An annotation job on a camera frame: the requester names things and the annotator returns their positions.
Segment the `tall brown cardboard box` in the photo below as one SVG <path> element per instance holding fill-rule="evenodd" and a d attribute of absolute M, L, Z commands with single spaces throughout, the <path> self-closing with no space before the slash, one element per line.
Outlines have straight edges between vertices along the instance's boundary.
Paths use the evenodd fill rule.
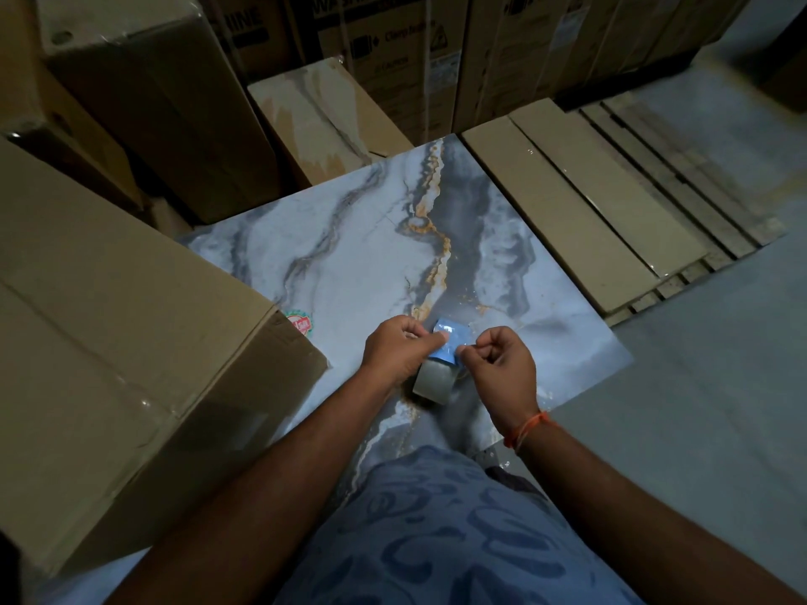
<path fill-rule="evenodd" d="M 282 195 L 277 156 L 198 0 L 35 0 L 45 62 L 202 223 Z"/>

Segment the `wooden slat pallet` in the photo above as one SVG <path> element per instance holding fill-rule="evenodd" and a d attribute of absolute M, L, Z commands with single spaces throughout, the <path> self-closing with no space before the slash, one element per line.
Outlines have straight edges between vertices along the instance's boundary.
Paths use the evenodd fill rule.
<path fill-rule="evenodd" d="M 738 186 L 710 158 L 632 93 L 575 113 L 588 122 L 611 157 L 707 248 L 699 261 L 606 315 L 609 327 L 663 304 L 786 235 L 775 215 L 748 207 Z"/>

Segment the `large strapped printed carton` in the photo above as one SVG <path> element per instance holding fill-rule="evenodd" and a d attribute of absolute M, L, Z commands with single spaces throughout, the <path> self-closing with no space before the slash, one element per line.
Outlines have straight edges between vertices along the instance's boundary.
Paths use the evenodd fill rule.
<path fill-rule="evenodd" d="M 452 129 L 711 44 L 750 0 L 469 0 Z"/>

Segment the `large plain cardboard box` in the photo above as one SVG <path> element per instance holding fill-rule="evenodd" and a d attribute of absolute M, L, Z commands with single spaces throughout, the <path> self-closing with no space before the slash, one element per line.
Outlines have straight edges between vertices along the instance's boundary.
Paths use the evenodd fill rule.
<path fill-rule="evenodd" d="M 327 368 L 261 294 L 0 140 L 0 532 L 40 573 L 152 545 Z"/>

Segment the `person's left forearm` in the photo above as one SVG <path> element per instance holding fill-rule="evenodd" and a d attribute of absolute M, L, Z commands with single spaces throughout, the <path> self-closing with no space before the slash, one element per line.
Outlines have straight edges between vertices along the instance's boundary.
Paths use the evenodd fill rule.
<path fill-rule="evenodd" d="M 156 543 L 104 605 L 249 605 L 308 535 L 388 396 L 410 375 L 360 366 Z"/>

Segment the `blue patterned shirt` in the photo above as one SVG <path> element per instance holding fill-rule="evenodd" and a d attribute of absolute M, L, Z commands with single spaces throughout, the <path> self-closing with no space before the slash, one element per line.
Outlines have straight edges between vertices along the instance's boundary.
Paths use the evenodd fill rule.
<path fill-rule="evenodd" d="M 432 446 L 374 467 L 274 605 L 644 605 L 544 495 Z"/>

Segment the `dark printed carton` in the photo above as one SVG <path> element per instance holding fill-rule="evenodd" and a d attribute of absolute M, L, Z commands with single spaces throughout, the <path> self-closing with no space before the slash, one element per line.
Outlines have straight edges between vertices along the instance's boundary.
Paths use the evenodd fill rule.
<path fill-rule="evenodd" d="M 244 84 L 304 65 L 288 0 L 198 0 L 229 63 Z"/>

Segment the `person's right hand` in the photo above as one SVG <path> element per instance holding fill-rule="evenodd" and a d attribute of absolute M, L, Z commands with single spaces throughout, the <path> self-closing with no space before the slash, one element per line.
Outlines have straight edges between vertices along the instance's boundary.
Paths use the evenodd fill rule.
<path fill-rule="evenodd" d="M 476 340 L 483 355 L 481 373 L 471 375 L 491 421 L 504 437 L 538 413 L 537 371 L 530 350 L 510 327 L 487 329 Z"/>

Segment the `clear tape roll blue core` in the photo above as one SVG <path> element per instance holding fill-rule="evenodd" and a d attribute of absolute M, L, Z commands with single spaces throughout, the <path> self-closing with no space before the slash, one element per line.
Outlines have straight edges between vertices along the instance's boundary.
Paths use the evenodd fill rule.
<path fill-rule="evenodd" d="M 445 334 L 447 339 L 419 367 L 412 393 L 428 402 L 445 406 L 450 401 L 454 384 L 463 369 L 458 348 L 472 345 L 474 336 L 469 325 L 448 318 L 439 318 L 432 331 Z"/>

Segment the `flat beige cardboard box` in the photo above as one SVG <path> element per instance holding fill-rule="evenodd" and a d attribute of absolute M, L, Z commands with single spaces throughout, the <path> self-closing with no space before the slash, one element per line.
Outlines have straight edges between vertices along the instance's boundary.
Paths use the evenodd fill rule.
<path fill-rule="evenodd" d="M 600 315 L 623 309 L 659 285 L 509 118 L 483 123 L 460 137 Z"/>
<path fill-rule="evenodd" d="M 542 99 L 511 112 L 509 119 L 658 278 L 707 255 L 704 243 L 610 155 L 580 113 Z"/>

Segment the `person's right forearm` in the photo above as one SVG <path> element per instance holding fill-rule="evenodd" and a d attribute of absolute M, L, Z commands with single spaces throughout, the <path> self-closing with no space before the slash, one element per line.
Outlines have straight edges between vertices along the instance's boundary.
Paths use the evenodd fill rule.
<path fill-rule="evenodd" d="M 807 605 L 558 424 L 535 427 L 517 456 L 587 547 L 647 605 Z"/>

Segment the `person's left hand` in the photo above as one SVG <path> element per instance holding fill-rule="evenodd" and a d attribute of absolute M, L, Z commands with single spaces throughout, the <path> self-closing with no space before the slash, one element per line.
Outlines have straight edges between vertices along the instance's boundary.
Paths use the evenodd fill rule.
<path fill-rule="evenodd" d="M 409 315 L 397 315 L 379 324 L 367 338 L 356 373 L 364 391 L 383 397 L 412 376 L 427 359 L 414 356 L 413 342 L 430 333 Z"/>

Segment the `beige marbled tile box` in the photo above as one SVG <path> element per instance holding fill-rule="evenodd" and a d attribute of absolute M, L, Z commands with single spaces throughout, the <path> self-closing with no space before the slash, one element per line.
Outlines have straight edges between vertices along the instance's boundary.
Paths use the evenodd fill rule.
<path fill-rule="evenodd" d="M 248 93 L 295 191 L 413 149 L 338 57 L 251 83 Z"/>

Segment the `printed appliance carton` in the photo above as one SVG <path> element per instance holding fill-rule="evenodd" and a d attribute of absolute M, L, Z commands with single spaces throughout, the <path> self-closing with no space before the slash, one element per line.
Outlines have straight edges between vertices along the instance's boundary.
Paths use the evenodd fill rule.
<path fill-rule="evenodd" d="M 414 145 L 453 132 L 469 0 L 305 0 L 324 57 Z"/>

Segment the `grey marbled tile slab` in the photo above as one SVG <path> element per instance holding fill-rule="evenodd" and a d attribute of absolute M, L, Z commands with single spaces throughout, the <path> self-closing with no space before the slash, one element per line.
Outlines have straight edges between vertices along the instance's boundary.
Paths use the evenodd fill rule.
<path fill-rule="evenodd" d="M 311 313 L 315 328 L 305 338 L 330 367 L 282 437 L 358 371 L 367 338 L 397 315 L 429 332 L 439 318 L 467 324 L 472 345 L 489 328 L 510 327 L 534 360 L 540 411 L 542 402 L 568 401 L 630 364 L 609 326 L 453 136 L 207 227 L 187 247 L 283 310 Z M 374 467 L 424 446 L 479 465 L 470 456 L 484 448 L 474 430 L 496 428 L 471 375 L 463 366 L 441 406 L 412 393 L 417 372 L 390 393 L 314 526 L 249 605 L 274 603 L 308 540 Z M 480 467 L 508 487 L 544 495 L 519 475 Z M 148 552 L 85 573 L 47 600 L 100 605 Z"/>

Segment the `orange thread wristband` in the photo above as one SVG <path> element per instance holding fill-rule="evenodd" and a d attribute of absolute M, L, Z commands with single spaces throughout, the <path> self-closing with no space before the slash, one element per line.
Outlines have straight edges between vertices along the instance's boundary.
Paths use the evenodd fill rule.
<path fill-rule="evenodd" d="M 509 448 L 518 454 L 522 444 L 526 440 L 526 437 L 530 435 L 530 432 L 535 427 L 538 427 L 541 424 L 555 425 L 556 423 L 550 418 L 548 412 L 539 411 L 534 416 L 526 419 L 519 426 L 512 428 L 504 436 L 504 447 Z"/>

